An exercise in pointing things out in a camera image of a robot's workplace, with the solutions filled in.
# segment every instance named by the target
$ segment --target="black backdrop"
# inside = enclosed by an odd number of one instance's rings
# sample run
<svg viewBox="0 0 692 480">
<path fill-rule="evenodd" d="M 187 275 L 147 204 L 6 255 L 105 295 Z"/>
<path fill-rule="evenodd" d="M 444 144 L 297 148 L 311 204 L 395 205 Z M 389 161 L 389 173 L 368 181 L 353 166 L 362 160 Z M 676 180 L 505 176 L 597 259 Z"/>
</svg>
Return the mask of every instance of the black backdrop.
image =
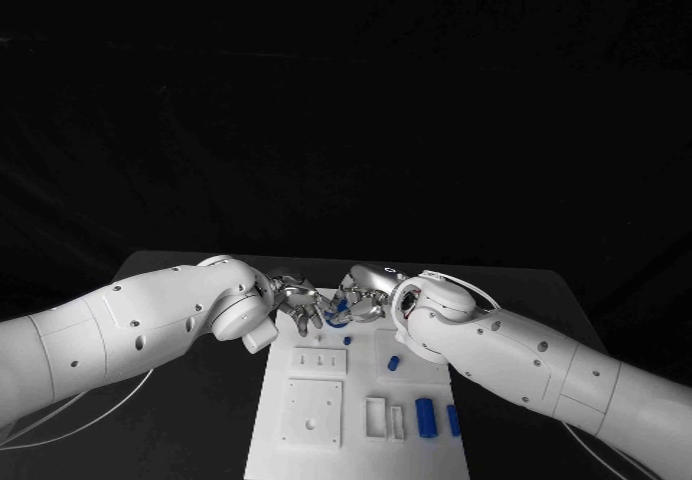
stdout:
<svg viewBox="0 0 692 480">
<path fill-rule="evenodd" d="M 418 3 L 0 28 L 4 318 L 138 249 L 542 268 L 692 382 L 688 7 Z"/>
</svg>

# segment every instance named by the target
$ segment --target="table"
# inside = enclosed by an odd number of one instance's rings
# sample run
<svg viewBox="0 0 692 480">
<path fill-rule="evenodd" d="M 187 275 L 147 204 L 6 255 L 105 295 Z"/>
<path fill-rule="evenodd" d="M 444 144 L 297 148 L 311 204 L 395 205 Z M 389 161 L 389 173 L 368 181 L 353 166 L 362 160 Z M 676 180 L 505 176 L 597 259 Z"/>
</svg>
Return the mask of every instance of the table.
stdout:
<svg viewBox="0 0 692 480">
<path fill-rule="evenodd" d="M 114 281 L 176 265 L 195 265 L 222 253 L 140 251 L 127 259 Z M 278 267 L 298 272 L 324 288 L 334 288 L 352 265 L 363 263 L 234 257 L 265 273 Z M 408 275 L 424 269 L 454 275 L 490 293 L 503 308 L 606 351 L 569 287 L 555 272 L 371 263 L 391 266 Z M 92 427 L 43 447 L 1 452 L 0 477 L 242 478 L 267 357 L 268 348 L 251 355 L 239 341 L 218 342 L 212 335 L 205 335 L 187 354 L 154 371 L 127 404 Z M 127 395 L 138 380 L 91 392 L 23 441 L 50 438 L 95 418 Z M 456 374 L 451 388 L 473 480 L 509 475 L 533 480 L 614 478 L 559 422 L 506 402 Z"/>
</svg>

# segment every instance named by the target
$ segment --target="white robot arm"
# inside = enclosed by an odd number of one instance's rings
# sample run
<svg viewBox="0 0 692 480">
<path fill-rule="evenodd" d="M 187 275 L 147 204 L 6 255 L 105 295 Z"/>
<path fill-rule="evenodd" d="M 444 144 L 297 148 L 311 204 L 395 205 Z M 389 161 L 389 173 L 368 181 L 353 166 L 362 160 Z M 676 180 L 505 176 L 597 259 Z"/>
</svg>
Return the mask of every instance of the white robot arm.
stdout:
<svg viewBox="0 0 692 480">
<path fill-rule="evenodd" d="M 479 308 L 469 291 L 444 277 L 451 278 L 425 271 L 408 278 L 394 269 L 356 265 L 332 301 L 329 323 L 373 321 L 391 312 L 396 340 L 420 357 L 450 363 L 505 400 L 588 432 L 663 479 L 689 480 L 692 389 L 597 352 L 492 299 L 493 308 Z"/>
<path fill-rule="evenodd" d="M 0 429 L 65 398 L 183 355 L 199 335 L 242 337 L 251 353 L 277 338 L 281 308 L 307 334 L 321 327 L 310 283 L 270 278 L 229 256 L 137 275 L 65 305 L 0 323 Z"/>
</svg>

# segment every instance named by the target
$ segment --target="cable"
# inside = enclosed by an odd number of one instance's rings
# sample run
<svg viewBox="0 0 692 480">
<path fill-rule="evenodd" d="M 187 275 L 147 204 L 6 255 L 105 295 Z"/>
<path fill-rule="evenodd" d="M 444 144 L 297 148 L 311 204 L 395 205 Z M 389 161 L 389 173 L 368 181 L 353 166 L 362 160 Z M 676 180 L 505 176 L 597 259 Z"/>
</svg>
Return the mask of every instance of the cable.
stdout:
<svg viewBox="0 0 692 480">
<path fill-rule="evenodd" d="M 87 425 L 81 426 L 76 430 L 72 430 L 72 432 L 66 433 L 65 435 L 61 435 L 59 437 L 56 438 L 52 438 L 50 440 L 46 440 L 43 442 L 37 442 L 37 443 L 30 443 L 27 445 L 12 445 L 9 447 L 4 447 L 4 448 L 0 448 L 0 452 L 3 450 L 14 450 L 17 448 L 29 448 L 29 447 L 37 447 L 39 445 L 45 445 L 46 443 L 52 443 L 58 440 L 62 440 L 63 438 L 69 437 L 71 435 L 74 435 L 75 433 L 81 432 L 85 428 L 91 427 L 91 425 L 94 425 L 102 418 L 105 418 L 118 408 L 120 406 L 127 402 L 127 400 L 130 400 L 130 397 L 137 393 L 137 390 L 140 389 L 140 387 L 144 385 L 144 382 L 147 381 L 147 378 L 148 376 L 151 375 L 151 372 L 154 371 L 154 369 L 151 369 L 147 373 L 147 376 L 141 379 L 141 382 L 140 384 L 137 385 L 137 387 L 134 388 L 134 390 L 130 392 L 130 394 L 127 395 L 127 397 L 120 401 L 120 403 L 95 419 L 92 420 Z"/>
<path fill-rule="evenodd" d="M 483 296 L 483 298 L 490 302 L 490 304 L 493 305 L 493 308 L 496 309 L 500 309 L 500 304 L 494 301 L 493 297 L 480 289 L 477 288 L 474 285 L 471 285 L 470 283 L 464 282 L 463 280 L 460 280 L 458 278 L 454 278 L 451 275 L 447 275 L 444 273 L 440 273 L 440 272 L 433 272 L 433 273 L 437 273 L 441 277 L 458 282 L 464 287 L 470 288 L 480 296 Z M 608 463 L 606 462 L 606 460 L 603 460 L 603 458 L 595 454 L 595 452 L 591 450 L 591 448 L 588 448 L 587 444 L 582 442 L 581 438 L 577 436 L 577 434 L 574 433 L 574 430 L 572 428 L 569 427 L 569 425 L 565 423 L 565 422 L 561 422 L 562 425 L 565 426 L 568 432 L 572 434 L 572 437 L 577 439 L 577 441 L 580 442 L 581 446 L 585 448 L 585 450 L 588 451 L 588 453 L 593 455 L 593 457 L 598 460 L 598 462 L 601 462 L 601 464 L 604 465 L 604 467 L 613 472 L 614 475 L 617 475 L 617 477 L 621 479 L 621 480 L 627 480 L 627 477 L 608 465 Z M 642 473 L 644 473 L 644 475 L 652 478 L 652 480 L 659 480 L 656 477 L 653 477 L 649 472 L 646 472 L 646 470 L 634 463 L 634 461 L 627 458 L 627 456 L 624 455 L 623 452 L 620 452 L 620 450 L 617 450 L 616 448 L 613 448 L 613 450 L 616 450 L 616 452 L 623 456 L 623 458 L 634 465 L 634 467 L 639 468 L 639 470 L 642 471 Z"/>
<path fill-rule="evenodd" d="M 603 463 L 603 466 L 613 472 L 614 475 L 617 475 L 621 480 L 627 480 L 627 477 L 606 463 L 606 460 L 595 454 L 595 452 L 588 448 L 588 445 L 584 443 L 581 438 L 577 436 L 574 433 L 572 428 L 565 422 L 561 422 L 562 425 L 565 426 L 568 432 L 572 434 L 572 437 L 577 439 L 577 441 L 581 443 L 581 446 L 587 449 L 588 453 L 594 456 L 594 458 Z"/>
<path fill-rule="evenodd" d="M 26 432 L 33 430 L 43 422 L 48 422 L 88 393 L 82 392 L 76 397 L 72 398 L 72 400 L 62 405 L 61 408 L 55 409 L 39 421 L 33 422 L 25 429 L 22 429 L 14 435 L 10 435 L 1 442 L 0 442 L 0 447 L 6 444 L 10 443 L 13 440 L 16 440 Z"/>
</svg>

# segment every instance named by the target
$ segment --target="white board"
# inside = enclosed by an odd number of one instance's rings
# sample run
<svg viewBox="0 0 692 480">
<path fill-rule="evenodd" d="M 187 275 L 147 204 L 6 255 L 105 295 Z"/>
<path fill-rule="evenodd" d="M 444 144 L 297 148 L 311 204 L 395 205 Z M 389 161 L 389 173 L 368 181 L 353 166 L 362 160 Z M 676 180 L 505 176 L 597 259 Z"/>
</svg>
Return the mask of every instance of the white board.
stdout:
<svg viewBox="0 0 692 480">
<path fill-rule="evenodd" d="M 333 290 L 319 289 L 332 298 Z M 448 380 L 443 383 L 407 383 L 378 380 L 378 330 L 395 326 L 389 318 L 371 323 L 350 323 L 343 328 L 324 325 L 321 330 L 309 326 L 309 336 L 301 338 L 291 318 L 277 315 L 280 335 L 270 348 L 262 393 L 249 446 L 245 480 L 450 480 L 469 479 L 461 437 L 453 437 L 447 405 L 454 405 Z M 352 338 L 350 345 L 343 338 Z M 346 350 L 346 376 L 310 372 L 300 375 L 291 369 L 296 348 Z M 404 348 L 401 365 L 425 362 Z M 283 412 L 288 401 L 285 385 L 290 379 L 323 380 L 342 384 L 340 446 L 320 448 L 301 445 L 290 448 L 283 442 Z M 368 397 L 385 399 L 386 439 L 366 438 L 365 408 Z M 421 438 L 415 400 L 433 399 L 437 418 L 437 438 Z M 395 441 L 392 406 L 401 407 L 401 432 L 404 440 Z M 297 416 L 296 425 L 306 420 Z"/>
</svg>

